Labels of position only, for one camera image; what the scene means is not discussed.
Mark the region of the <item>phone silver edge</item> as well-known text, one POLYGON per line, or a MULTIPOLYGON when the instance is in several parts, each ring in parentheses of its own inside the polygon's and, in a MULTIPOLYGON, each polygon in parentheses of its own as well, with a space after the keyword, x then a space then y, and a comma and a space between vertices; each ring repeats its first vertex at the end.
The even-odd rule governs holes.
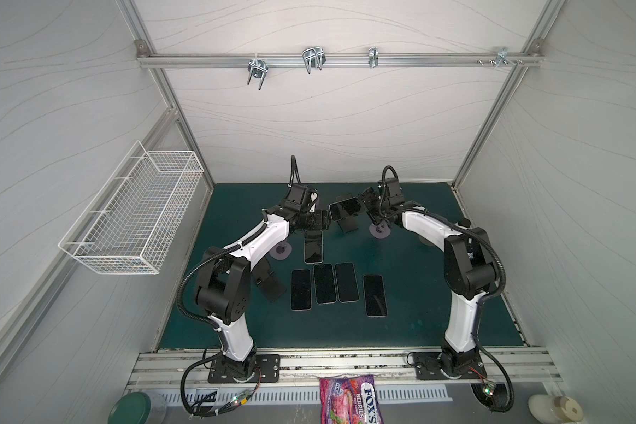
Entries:
POLYGON ((323 262, 323 232, 306 231, 304 238, 304 263, 320 264, 323 262))

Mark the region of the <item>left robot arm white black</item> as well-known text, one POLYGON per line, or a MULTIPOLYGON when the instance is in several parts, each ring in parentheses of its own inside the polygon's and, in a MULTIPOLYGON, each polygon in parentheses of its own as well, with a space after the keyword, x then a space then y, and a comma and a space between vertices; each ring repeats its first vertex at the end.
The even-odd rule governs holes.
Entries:
POLYGON ((279 204, 261 212, 259 224, 226 247, 208 249, 179 283, 178 311, 215 330, 226 376, 245 382, 254 374, 256 345, 245 317, 252 284, 270 298, 283 294, 266 256, 295 231, 329 228, 328 212, 317 208, 318 201, 316 189, 291 183, 279 204))

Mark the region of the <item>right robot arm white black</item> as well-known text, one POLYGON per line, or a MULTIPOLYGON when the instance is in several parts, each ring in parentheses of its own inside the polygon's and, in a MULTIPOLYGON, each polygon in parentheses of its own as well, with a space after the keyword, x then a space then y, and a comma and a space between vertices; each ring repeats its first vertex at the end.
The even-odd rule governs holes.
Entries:
POLYGON ((453 223, 415 201, 407 201, 395 178, 357 196, 374 224, 395 224, 443 251, 443 275, 452 292, 450 319, 438 358, 445 376, 458 379, 480 359, 485 303, 501 295, 505 266, 484 229, 453 223))

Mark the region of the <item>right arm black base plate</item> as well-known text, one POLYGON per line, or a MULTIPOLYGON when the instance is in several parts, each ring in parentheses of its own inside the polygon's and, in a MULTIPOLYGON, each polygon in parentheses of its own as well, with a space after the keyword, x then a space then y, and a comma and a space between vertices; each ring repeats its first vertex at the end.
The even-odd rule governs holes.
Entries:
POLYGON ((487 376, 477 351, 455 354, 450 351, 413 352, 412 365, 417 380, 480 380, 487 376))

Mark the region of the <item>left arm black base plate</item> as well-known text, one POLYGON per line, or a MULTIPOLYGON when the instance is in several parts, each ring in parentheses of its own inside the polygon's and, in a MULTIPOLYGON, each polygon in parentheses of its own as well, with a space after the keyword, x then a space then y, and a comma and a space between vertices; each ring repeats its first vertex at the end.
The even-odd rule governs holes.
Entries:
POLYGON ((208 383, 277 383, 279 374, 280 356, 277 354, 254 353, 242 362, 223 356, 212 361, 208 383))

